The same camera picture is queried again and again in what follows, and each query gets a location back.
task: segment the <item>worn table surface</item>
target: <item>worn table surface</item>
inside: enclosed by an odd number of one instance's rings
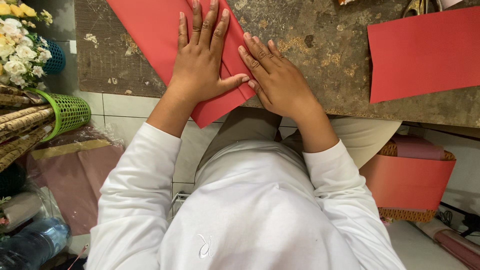
[[[410,0],[227,0],[243,27],[272,38],[300,67],[327,113],[480,127],[480,87],[370,104],[367,25],[397,19]],[[453,8],[480,5],[465,0]],[[161,97],[165,85],[106,0],[75,0],[83,91]],[[261,107],[256,96],[244,106]]]

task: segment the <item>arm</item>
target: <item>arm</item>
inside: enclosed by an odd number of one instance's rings
[[[222,13],[212,38],[218,0],[212,1],[205,27],[200,4],[193,3],[190,42],[185,15],[180,13],[170,85],[100,190],[98,225],[91,230],[91,270],[159,268],[156,254],[168,228],[171,179],[188,117],[198,102],[248,80],[245,74],[227,79],[218,75],[228,11]]]
[[[322,106],[300,70],[282,56],[272,40],[265,46],[244,35],[239,53],[258,81],[249,81],[263,106],[292,118],[303,139],[304,158],[323,213],[343,234],[366,269],[403,269],[377,206],[352,158],[336,136]]]

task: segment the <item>plastic bottle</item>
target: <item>plastic bottle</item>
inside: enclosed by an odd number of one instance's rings
[[[35,221],[0,242],[0,270],[39,269],[65,247],[70,236],[70,227],[58,218]]]

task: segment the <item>blue plastic basket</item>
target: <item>blue plastic basket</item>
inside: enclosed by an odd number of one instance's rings
[[[65,67],[65,53],[63,50],[54,42],[45,38],[48,44],[48,49],[52,54],[52,58],[47,60],[45,66],[43,66],[43,71],[46,74],[57,74],[63,70]]]

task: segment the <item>person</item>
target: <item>person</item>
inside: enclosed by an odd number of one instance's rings
[[[273,41],[245,33],[253,78],[221,79],[230,14],[218,0],[193,31],[180,14],[166,93],[101,188],[89,270],[404,269],[358,167],[399,121],[329,119],[300,70]],[[233,110],[206,150],[195,191],[168,224],[180,135],[195,105],[248,82],[265,109]],[[274,138],[286,116],[298,132]]]

